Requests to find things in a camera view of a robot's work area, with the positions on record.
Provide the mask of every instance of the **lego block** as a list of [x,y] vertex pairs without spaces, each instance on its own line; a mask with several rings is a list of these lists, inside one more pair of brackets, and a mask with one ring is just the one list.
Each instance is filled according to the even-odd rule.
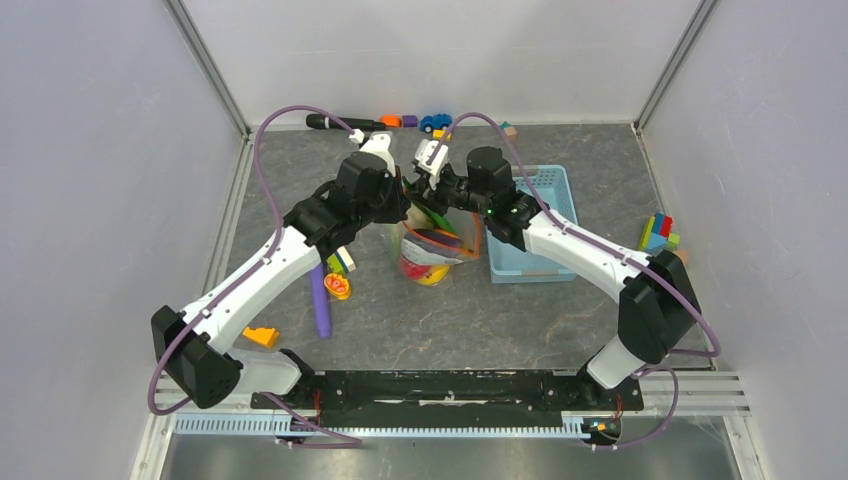
[[516,130],[512,125],[504,128],[504,133],[506,133],[506,136],[513,142],[518,138],[518,130]]
[[658,235],[656,233],[652,233],[651,237],[648,239],[648,246],[645,248],[645,252],[650,253],[651,255],[656,255],[665,248],[665,244],[668,243],[668,239],[663,237],[662,235]]
[[324,277],[324,287],[339,300],[350,298],[350,282],[337,273],[330,273]]
[[270,327],[247,327],[241,334],[265,348],[274,348],[274,342],[276,342],[277,338],[280,336],[280,332],[278,332],[276,328]]
[[404,115],[400,118],[401,125],[404,127],[417,127],[418,126],[418,117],[415,115]]
[[660,227],[660,235],[662,235],[665,238],[668,238],[669,234],[671,234],[671,223],[672,223],[671,217],[666,215],[665,218],[663,218],[663,224]]
[[654,221],[656,219],[651,217],[648,219],[648,223],[645,224],[645,228],[642,229],[642,236],[639,237],[639,250],[645,251],[648,248],[648,240],[651,239],[651,232],[654,229]]
[[403,122],[397,115],[383,115],[380,117],[380,121],[385,123],[387,127],[391,128],[400,128],[401,125],[403,125]]
[[[442,130],[442,129],[433,130],[433,140],[440,140],[444,134],[445,134],[445,131]],[[450,135],[448,135],[448,139],[445,140],[445,141],[449,142],[451,137],[453,137],[452,133]]]
[[331,273],[338,273],[339,275],[345,275],[356,270],[353,257],[350,256],[350,253],[344,247],[339,248],[335,253],[330,255],[326,263]]
[[669,233],[668,238],[666,238],[665,248],[668,250],[674,250],[678,245],[680,245],[680,235],[676,233]]
[[659,235],[660,231],[662,230],[662,222],[664,222],[664,221],[665,221],[665,215],[663,215],[662,213],[655,213],[654,214],[654,226],[651,227],[651,233],[656,233],[657,235]]

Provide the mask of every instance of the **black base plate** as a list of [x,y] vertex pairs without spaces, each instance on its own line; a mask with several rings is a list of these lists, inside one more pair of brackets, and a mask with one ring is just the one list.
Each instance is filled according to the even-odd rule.
[[[318,396],[326,427],[559,427],[563,410],[615,411],[616,394],[624,410],[644,409],[637,380],[587,395],[585,380],[551,370],[306,370],[282,399],[315,409]],[[258,393],[251,407],[278,409]]]

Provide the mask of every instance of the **blue block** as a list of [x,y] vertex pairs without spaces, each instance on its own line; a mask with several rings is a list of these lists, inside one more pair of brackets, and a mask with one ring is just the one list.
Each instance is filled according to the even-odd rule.
[[666,243],[668,243],[667,238],[660,234],[652,233],[651,238],[648,239],[648,246],[645,248],[645,251],[651,255],[656,255],[665,248]]
[[658,213],[658,214],[654,215],[654,227],[651,229],[651,232],[659,235],[660,232],[662,231],[662,223],[663,223],[664,220],[665,220],[665,215],[663,215],[662,213]]

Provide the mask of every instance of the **red block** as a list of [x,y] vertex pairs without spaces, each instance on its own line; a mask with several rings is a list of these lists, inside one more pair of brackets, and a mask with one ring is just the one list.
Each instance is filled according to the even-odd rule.
[[666,217],[663,219],[663,224],[660,227],[660,235],[662,235],[665,238],[668,238],[668,236],[670,234],[671,234],[671,217],[666,215]]

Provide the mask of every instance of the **red object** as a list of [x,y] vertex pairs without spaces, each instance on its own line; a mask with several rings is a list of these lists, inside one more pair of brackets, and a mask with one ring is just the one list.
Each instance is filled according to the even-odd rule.
[[668,238],[668,236],[671,235],[671,217],[669,217],[668,215],[663,218],[663,224],[660,227],[660,235],[665,238]]
[[420,278],[424,278],[425,275],[430,273],[430,266],[412,263],[406,257],[404,257],[403,254],[401,254],[400,271],[403,272],[403,274],[406,275],[409,279],[418,280]]

